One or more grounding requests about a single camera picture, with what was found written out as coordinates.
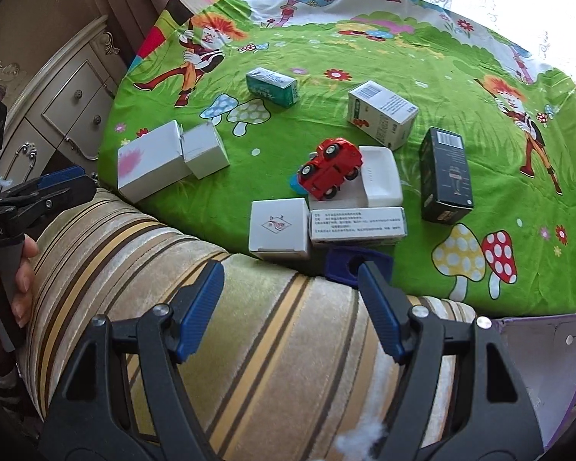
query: cartoon character with orange hair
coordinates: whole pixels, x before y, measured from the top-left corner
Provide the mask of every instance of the cartoon character with orange hair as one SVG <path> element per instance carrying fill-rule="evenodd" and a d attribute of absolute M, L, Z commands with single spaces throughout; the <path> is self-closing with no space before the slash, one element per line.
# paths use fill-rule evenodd
<path fill-rule="evenodd" d="M 193 26 L 202 29 L 200 45 L 193 42 Z M 184 80 L 175 107 L 185 107 L 201 78 L 206 73 L 213 71 L 224 60 L 222 47 L 232 40 L 245 37 L 247 35 L 237 29 L 234 22 L 226 17 L 212 12 L 196 15 L 190 19 L 189 28 L 179 37 L 179 44 L 185 47 L 184 63 L 156 76 L 147 83 L 135 83 L 134 85 L 139 90 L 152 91 L 165 79 L 180 74 Z"/>
<path fill-rule="evenodd" d="M 506 81 L 497 76 L 486 75 L 482 81 L 475 81 L 493 96 L 499 110 L 508 116 L 508 118 L 513 119 L 514 124 L 516 124 L 525 134 L 525 138 L 527 139 L 525 164 L 520 167 L 519 171 L 529 178 L 536 177 L 533 172 L 533 167 L 531 166 L 531 153 L 535 150 L 536 154 L 538 154 L 542 160 L 544 167 L 548 171 L 550 178 L 553 180 L 554 190 L 559 196 L 563 195 L 559 186 L 559 180 L 557 179 L 554 169 L 550 164 L 550 160 L 548 159 L 548 155 L 546 154 L 542 133 L 536 125 L 536 122 L 531 118 L 531 116 L 529 116 L 523 107 L 523 102 L 526 100 L 525 96 L 519 90 L 510 86 Z"/>

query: metal screw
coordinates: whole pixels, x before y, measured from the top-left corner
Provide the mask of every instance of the metal screw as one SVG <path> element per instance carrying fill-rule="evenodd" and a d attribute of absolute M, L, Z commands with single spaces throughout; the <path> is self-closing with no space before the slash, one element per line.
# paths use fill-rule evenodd
<path fill-rule="evenodd" d="M 160 305 L 156 305 L 154 308 L 152 308 L 152 312 L 158 317 L 165 316 L 167 313 L 169 313 L 169 306 L 161 303 Z"/>
<path fill-rule="evenodd" d="M 100 326 L 104 326 L 104 323 L 107 322 L 107 318 L 103 316 L 103 314 L 95 315 L 92 317 L 92 325 L 99 328 Z"/>
<path fill-rule="evenodd" d="M 491 326 L 493 326 L 491 320 L 488 317 L 484 317 L 483 315 L 476 319 L 476 324 L 479 328 L 482 329 L 491 329 Z"/>
<path fill-rule="evenodd" d="M 424 319 L 429 316 L 429 310 L 427 307 L 423 307 L 422 305 L 416 305 L 415 307 L 412 307 L 412 314 L 419 319 Z"/>

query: blue gripper pad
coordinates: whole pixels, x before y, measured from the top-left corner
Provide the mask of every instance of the blue gripper pad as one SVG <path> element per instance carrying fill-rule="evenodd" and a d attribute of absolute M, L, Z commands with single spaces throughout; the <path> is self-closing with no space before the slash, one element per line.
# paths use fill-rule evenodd
<path fill-rule="evenodd" d="M 60 171 L 54 171 L 47 175 L 43 175 L 38 181 L 37 188 L 44 189 L 46 187 L 54 186 L 66 180 L 72 180 L 74 178 L 85 175 L 85 170 L 81 166 L 71 166 L 66 169 L 61 169 Z"/>
<path fill-rule="evenodd" d="M 395 359 L 395 362 L 402 363 L 406 350 L 401 343 L 401 327 L 381 286 L 365 264 L 359 267 L 358 279 L 359 291 L 384 353 Z"/>
<path fill-rule="evenodd" d="M 188 356 L 197 352 L 223 289 L 224 267 L 218 263 L 207 275 L 207 279 L 204 280 L 197 297 L 182 320 L 179 343 L 175 351 L 177 362 L 185 362 Z"/>

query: purple storage box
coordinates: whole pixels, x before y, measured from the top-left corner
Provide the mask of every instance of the purple storage box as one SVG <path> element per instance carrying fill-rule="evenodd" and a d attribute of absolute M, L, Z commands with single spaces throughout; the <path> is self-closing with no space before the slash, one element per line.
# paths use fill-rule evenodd
<path fill-rule="evenodd" d="M 518 369 L 548 449 L 576 404 L 576 314 L 493 321 Z"/>

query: red toy car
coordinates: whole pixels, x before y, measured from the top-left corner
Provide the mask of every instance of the red toy car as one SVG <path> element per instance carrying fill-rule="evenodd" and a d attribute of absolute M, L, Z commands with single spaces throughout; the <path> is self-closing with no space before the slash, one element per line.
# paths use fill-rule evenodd
<path fill-rule="evenodd" d="M 345 139 L 326 139 L 296 174 L 299 185 L 318 200 L 332 199 L 345 180 L 354 180 L 363 165 L 361 151 Z"/>

